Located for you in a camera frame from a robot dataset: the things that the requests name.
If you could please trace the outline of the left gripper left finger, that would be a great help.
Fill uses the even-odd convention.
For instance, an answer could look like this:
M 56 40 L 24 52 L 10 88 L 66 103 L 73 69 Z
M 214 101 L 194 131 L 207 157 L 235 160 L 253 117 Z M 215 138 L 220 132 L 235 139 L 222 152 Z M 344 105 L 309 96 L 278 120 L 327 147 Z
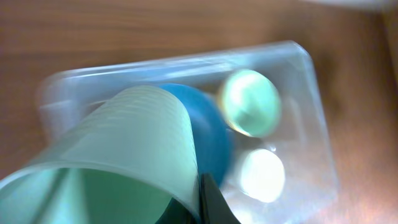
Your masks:
M 172 198 L 164 213 L 155 224 L 196 224 L 192 214 L 177 200 Z

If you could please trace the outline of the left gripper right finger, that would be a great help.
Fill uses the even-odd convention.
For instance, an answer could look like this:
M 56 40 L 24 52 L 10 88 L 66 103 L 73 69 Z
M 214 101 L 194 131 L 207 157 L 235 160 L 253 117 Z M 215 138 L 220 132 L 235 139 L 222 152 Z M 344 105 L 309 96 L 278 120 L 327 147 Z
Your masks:
M 204 224 L 240 224 L 210 173 L 200 177 L 200 218 Z

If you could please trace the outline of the cream plastic cup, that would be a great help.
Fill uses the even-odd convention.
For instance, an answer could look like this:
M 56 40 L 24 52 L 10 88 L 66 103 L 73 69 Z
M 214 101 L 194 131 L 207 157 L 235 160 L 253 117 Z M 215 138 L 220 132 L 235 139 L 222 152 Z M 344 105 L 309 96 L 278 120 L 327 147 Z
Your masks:
M 285 185 L 282 161 L 267 149 L 245 151 L 239 157 L 236 181 L 239 188 L 251 198 L 265 203 L 277 200 Z

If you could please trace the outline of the dark blue plate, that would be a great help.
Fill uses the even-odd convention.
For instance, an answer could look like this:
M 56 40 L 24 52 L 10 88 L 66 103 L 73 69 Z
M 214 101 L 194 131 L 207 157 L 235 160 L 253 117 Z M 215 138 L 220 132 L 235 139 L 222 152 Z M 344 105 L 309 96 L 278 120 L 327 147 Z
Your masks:
M 199 174 L 210 173 L 221 186 L 231 163 L 233 137 L 215 101 L 187 85 L 166 83 L 159 87 L 176 96 L 188 111 Z

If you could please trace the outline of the mint green plastic cup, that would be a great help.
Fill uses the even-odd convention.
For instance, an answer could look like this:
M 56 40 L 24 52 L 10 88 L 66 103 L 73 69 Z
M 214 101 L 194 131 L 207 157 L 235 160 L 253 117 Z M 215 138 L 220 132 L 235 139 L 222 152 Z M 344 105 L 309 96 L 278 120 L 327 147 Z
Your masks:
M 156 86 L 118 93 L 1 181 L 2 223 L 155 223 L 200 216 L 183 103 Z

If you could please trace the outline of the mint green bowl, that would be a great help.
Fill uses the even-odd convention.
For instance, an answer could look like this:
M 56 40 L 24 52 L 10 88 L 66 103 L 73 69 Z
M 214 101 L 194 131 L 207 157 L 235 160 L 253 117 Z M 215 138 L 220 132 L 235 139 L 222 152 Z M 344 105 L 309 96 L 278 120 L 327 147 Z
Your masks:
M 282 117 L 282 100 L 277 88 L 254 70 L 231 72 L 220 85 L 216 102 L 226 123 L 252 138 L 272 134 Z

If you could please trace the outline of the clear plastic storage container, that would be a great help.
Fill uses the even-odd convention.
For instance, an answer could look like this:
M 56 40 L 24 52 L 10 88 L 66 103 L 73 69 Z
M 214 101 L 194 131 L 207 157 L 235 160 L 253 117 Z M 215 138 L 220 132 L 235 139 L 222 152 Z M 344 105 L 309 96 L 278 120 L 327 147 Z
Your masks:
M 239 166 L 232 162 L 222 194 L 241 223 L 301 223 L 334 201 L 339 184 L 313 62 L 295 42 L 58 72 L 43 82 L 37 107 L 47 138 L 54 141 L 131 86 L 179 83 L 214 97 L 240 69 L 255 70 L 274 84 L 282 117 L 263 138 L 230 131 L 233 156 L 267 149 L 281 159 L 286 181 L 276 201 L 260 202 L 241 190 Z

